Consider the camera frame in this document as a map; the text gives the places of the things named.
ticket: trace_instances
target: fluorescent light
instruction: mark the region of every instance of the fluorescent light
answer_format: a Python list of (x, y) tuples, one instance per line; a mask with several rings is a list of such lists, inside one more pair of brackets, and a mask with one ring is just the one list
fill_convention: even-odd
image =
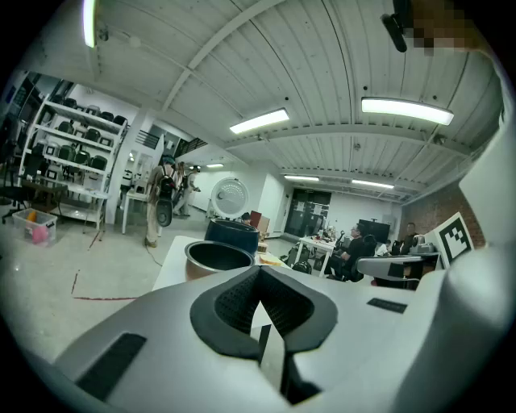
[(318, 177), (300, 177), (298, 175), (285, 175), (285, 179), (290, 179), (291, 181), (318, 181)]
[(289, 116), (285, 109), (280, 109), (266, 115), (258, 116), (257, 118), (246, 120), (238, 125), (230, 127), (233, 133), (241, 133), (254, 129), (255, 127), (270, 125), (271, 123), (281, 122), (282, 120), (289, 120)]
[(388, 113), (391, 115), (411, 116), (449, 125), (453, 119), (450, 111), (422, 103), (387, 98), (362, 98), (362, 111)]
[(87, 46), (95, 47), (95, 0), (84, 0), (82, 3), (82, 28)]
[(361, 184), (361, 185), (379, 186), (380, 188), (387, 188), (389, 190), (394, 188), (394, 185), (379, 184), (378, 182), (359, 181), (358, 179), (353, 179), (352, 183)]

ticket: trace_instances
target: white shelving unit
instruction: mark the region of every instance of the white shelving unit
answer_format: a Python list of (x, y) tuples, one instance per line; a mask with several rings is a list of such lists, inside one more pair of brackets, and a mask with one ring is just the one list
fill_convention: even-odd
[[(55, 116), (52, 120), (52, 126), (41, 125), (37, 123), (37, 119), (40, 118), (41, 112), (45, 107), (51, 108), (57, 114), (57, 116)], [(113, 140), (113, 146), (110, 147), (102, 145), (98, 142), (93, 142), (92, 140), (87, 140), (80, 136), (75, 136), (59, 131), (56, 129), (56, 127), (58, 126), (58, 123), (63, 120), (76, 121), (87, 125), (87, 127), (97, 129), (101, 136)], [(104, 156), (107, 159), (106, 169), (103, 171), (100, 169), (91, 168), (88, 165), (80, 165), (76, 162), (60, 159), (58, 156), (50, 156), (46, 153), (44, 153), (43, 156), (53, 164), (72, 166), (88, 173), (97, 174), (102, 178), (100, 189), (88, 188), (87, 186), (70, 181), (55, 180), (41, 176), (38, 178), (44, 179), (49, 183), (49, 185), (52, 183), (64, 184), (68, 187), (68, 191), (72, 193), (91, 197), (90, 203), (78, 201), (76, 199), (63, 200), (60, 204), (60, 212), (59, 209), (56, 208), (54, 211), (52, 211), (52, 213), (61, 213), (64, 216), (81, 219), (85, 222), (95, 222), (97, 224), (97, 229), (100, 229), (100, 224), (105, 216), (104, 206), (106, 200), (108, 199), (110, 175), (112, 174), (114, 163), (116, 162), (117, 155), (119, 154), (120, 144), (122, 143), (122, 133), (126, 126), (127, 121), (123, 125), (118, 125), (117, 123), (109, 122), (98, 116), (93, 116), (77, 109), (72, 109), (71, 107), (50, 102), (48, 97), (46, 97), (35, 116), (34, 123), (30, 126), (27, 132), (27, 140), (25, 142), (25, 148), (23, 149), (23, 155), (19, 169), (19, 185), (21, 185), (21, 177), (24, 173), (23, 164), (25, 162), (25, 157), (27, 154), (31, 154), (32, 152), (32, 150), (29, 148), (29, 145), (35, 141), (33, 140), (33, 137), (40, 131), (47, 135), (47, 140), (49, 142), (56, 142), (59, 145), (64, 143), (69, 144), (71, 142), (73, 144), (86, 146), (88, 151), (98, 152), (99, 155)]]

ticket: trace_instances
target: pot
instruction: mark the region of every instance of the pot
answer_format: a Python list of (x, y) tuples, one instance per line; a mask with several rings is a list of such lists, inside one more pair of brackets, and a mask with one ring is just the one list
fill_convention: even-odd
[(214, 241), (188, 244), (185, 255), (186, 277), (189, 280), (255, 264), (255, 259), (249, 252)]
[(208, 224), (204, 239), (233, 245), (254, 256), (258, 249), (259, 237), (260, 232), (251, 225), (226, 219), (212, 219)]

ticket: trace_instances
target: brick wall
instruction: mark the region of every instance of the brick wall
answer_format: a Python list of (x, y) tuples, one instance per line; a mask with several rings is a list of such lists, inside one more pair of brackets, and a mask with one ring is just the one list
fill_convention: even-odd
[(410, 222), (416, 224), (418, 234), (426, 234), (452, 217), (456, 212), (462, 214), (475, 248), (483, 247), (485, 245), (484, 235), (468, 201), (462, 195), (459, 181), (404, 206), (398, 239), (402, 240), (405, 237), (406, 225)]

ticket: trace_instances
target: computer monitor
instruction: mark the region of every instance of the computer monitor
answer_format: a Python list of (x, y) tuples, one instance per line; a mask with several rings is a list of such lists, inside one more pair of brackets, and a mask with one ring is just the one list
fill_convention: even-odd
[(365, 226), (365, 235), (374, 236), (377, 242), (385, 244), (389, 238), (390, 225), (387, 223), (376, 223), (373, 221), (366, 221), (361, 219), (359, 223)]

